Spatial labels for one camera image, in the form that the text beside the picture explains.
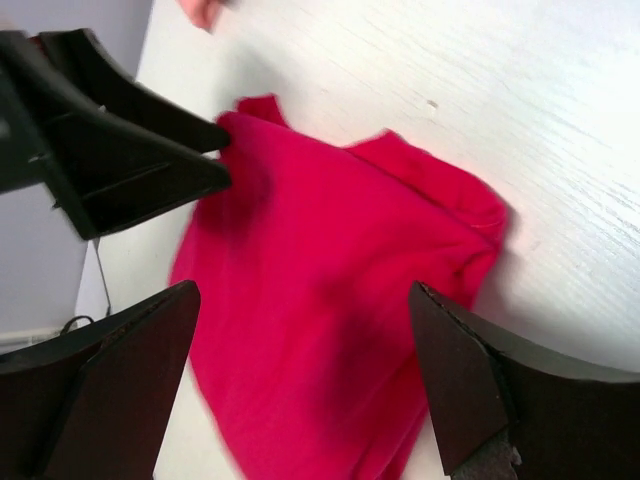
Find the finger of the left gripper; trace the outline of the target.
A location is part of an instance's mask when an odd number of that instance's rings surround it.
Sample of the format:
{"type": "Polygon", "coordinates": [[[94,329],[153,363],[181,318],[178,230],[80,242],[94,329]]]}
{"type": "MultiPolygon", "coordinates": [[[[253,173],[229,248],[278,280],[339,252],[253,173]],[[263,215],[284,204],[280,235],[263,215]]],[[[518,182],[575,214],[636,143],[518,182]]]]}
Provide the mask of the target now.
{"type": "Polygon", "coordinates": [[[38,35],[1,34],[3,192],[45,185],[79,236],[95,239],[229,187],[215,151],[107,112],[54,67],[38,35]]]}
{"type": "Polygon", "coordinates": [[[59,72],[107,112],[200,153],[230,144],[230,134],[222,127],[138,83],[92,30],[42,32],[38,44],[59,72]]]}

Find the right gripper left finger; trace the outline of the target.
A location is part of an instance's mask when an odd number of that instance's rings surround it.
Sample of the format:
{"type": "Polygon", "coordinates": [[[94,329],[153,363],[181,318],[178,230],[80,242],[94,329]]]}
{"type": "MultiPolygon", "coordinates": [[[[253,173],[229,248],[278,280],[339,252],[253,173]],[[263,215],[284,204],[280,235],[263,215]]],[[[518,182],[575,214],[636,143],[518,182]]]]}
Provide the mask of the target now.
{"type": "Polygon", "coordinates": [[[153,478],[200,303],[182,281],[2,355],[2,478],[153,478]]]}

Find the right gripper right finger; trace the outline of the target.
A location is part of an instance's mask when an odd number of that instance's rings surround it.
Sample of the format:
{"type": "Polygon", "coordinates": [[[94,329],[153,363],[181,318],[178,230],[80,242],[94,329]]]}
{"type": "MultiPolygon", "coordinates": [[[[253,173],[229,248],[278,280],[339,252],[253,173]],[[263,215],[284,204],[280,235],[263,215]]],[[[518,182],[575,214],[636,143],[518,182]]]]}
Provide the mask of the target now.
{"type": "Polygon", "coordinates": [[[638,374],[533,343],[420,282],[409,308],[447,476],[638,478],[638,374]]]}

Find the red t-shirt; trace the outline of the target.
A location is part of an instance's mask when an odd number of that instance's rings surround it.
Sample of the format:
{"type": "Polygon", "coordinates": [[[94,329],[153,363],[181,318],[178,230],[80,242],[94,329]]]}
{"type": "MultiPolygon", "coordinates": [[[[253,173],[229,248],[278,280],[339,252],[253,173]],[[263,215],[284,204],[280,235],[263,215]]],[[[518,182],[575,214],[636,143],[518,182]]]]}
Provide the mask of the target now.
{"type": "Polygon", "coordinates": [[[171,272],[201,308],[192,369],[248,479],[398,479],[428,412],[414,282],[470,307],[508,222],[482,180],[392,131],[336,147],[272,96],[220,116],[229,189],[171,272]]]}

